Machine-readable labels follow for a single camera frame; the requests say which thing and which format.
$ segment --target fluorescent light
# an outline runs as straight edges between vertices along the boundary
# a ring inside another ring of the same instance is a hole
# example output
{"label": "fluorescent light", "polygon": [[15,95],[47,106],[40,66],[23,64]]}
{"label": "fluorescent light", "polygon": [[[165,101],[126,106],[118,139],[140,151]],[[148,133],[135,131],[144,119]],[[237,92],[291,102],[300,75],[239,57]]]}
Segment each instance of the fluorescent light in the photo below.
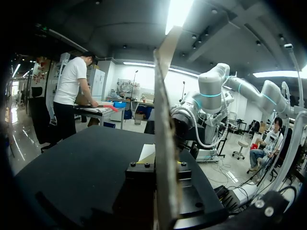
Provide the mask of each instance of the fluorescent light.
{"label": "fluorescent light", "polygon": [[19,67],[20,67],[20,64],[17,65],[17,67],[16,67],[16,69],[15,69],[15,71],[14,71],[14,73],[13,73],[12,78],[13,78],[13,77],[15,76],[15,74],[17,73],[17,70],[19,69]]}
{"label": "fluorescent light", "polygon": [[137,63],[137,62],[123,62],[123,63],[125,65],[155,67],[155,65],[153,65],[153,64],[146,64],[146,63]]}
{"label": "fluorescent light", "polygon": [[194,0],[171,0],[168,8],[165,35],[174,25],[183,26]]}
{"label": "fluorescent light", "polygon": [[29,71],[28,72],[26,72],[24,75],[23,75],[23,78],[27,75],[29,73]]}
{"label": "fluorescent light", "polygon": [[[299,72],[301,78],[307,78],[306,72]],[[253,73],[256,78],[269,78],[269,77],[289,77],[297,78],[298,74],[296,71],[269,71]]]}
{"label": "fluorescent light", "polygon": [[[155,65],[153,65],[153,64],[146,64],[146,63],[137,63],[137,62],[123,62],[123,63],[125,65],[155,67]],[[179,69],[169,68],[169,70],[174,71],[174,72],[178,72],[178,73],[188,74],[188,75],[191,75],[193,77],[199,76],[199,74],[190,73],[190,72],[186,72],[186,71],[179,70]]]}
{"label": "fluorescent light", "polygon": [[190,73],[190,72],[186,72],[186,71],[179,70],[179,69],[169,68],[169,70],[172,70],[172,71],[175,71],[175,72],[178,72],[178,73],[188,74],[188,75],[191,75],[191,76],[197,77],[197,78],[199,76],[199,74]]}
{"label": "fluorescent light", "polygon": [[226,85],[223,85],[223,87],[226,88],[226,89],[232,90],[232,88],[230,88],[230,87],[228,87]]}

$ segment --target man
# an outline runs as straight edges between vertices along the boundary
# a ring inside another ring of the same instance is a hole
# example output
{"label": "man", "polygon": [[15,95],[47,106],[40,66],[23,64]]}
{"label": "man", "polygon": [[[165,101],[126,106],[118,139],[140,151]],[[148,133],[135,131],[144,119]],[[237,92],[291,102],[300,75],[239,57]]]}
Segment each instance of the man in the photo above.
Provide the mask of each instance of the man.
{"label": "man", "polygon": [[281,133],[281,128],[283,126],[283,120],[280,117],[275,118],[274,120],[274,129],[267,134],[267,137],[264,141],[260,141],[261,145],[265,145],[263,150],[261,149],[252,149],[249,152],[250,160],[250,171],[258,170],[258,161],[263,167],[268,159],[277,154],[281,147],[281,142],[283,140],[283,135]]}
{"label": "man", "polygon": [[62,73],[53,100],[54,113],[62,139],[76,133],[73,105],[79,91],[79,85],[92,107],[98,107],[98,103],[91,96],[86,80],[87,66],[92,64],[94,58],[95,56],[91,52],[85,52],[81,57],[76,57],[68,62]]}

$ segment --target blue bin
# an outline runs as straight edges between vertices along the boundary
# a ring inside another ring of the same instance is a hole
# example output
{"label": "blue bin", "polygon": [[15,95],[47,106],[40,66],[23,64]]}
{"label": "blue bin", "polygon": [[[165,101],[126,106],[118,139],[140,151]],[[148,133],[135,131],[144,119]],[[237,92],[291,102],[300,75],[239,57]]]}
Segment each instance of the blue bin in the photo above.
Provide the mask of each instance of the blue bin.
{"label": "blue bin", "polygon": [[115,124],[104,122],[105,127],[115,128]]}
{"label": "blue bin", "polygon": [[114,102],[113,106],[115,108],[125,108],[126,107],[126,103],[125,102],[122,102],[122,103]]}

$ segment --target ceiling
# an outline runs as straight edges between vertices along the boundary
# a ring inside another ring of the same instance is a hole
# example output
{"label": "ceiling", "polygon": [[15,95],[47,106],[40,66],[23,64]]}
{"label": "ceiling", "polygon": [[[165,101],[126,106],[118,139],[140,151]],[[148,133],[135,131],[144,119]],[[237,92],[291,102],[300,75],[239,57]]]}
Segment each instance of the ceiling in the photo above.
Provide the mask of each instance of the ceiling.
{"label": "ceiling", "polygon": [[[99,58],[152,61],[153,49],[165,38],[170,1],[102,0],[99,5],[95,2],[61,1],[40,23],[93,51]],[[294,45],[298,64],[304,67],[307,60],[302,44],[263,1],[194,0],[172,65],[205,72],[212,68],[212,63],[224,62],[232,72],[238,71],[239,77],[261,90],[267,79],[257,79],[253,72],[294,70],[283,48],[287,43]],[[296,79],[270,80],[279,86],[286,81],[291,94],[298,95]]]}

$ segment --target trash can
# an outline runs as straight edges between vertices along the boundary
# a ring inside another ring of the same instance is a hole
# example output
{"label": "trash can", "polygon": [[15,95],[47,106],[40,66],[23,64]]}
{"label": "trash can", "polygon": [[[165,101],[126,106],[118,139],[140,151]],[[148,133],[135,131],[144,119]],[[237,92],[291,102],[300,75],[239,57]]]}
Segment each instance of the trash can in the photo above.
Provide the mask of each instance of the trash can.
{"label": "trash can", "polygon": [[143,114],[135,114],[134,116],[134,124],[140,125],[143,120],[144,115]]}

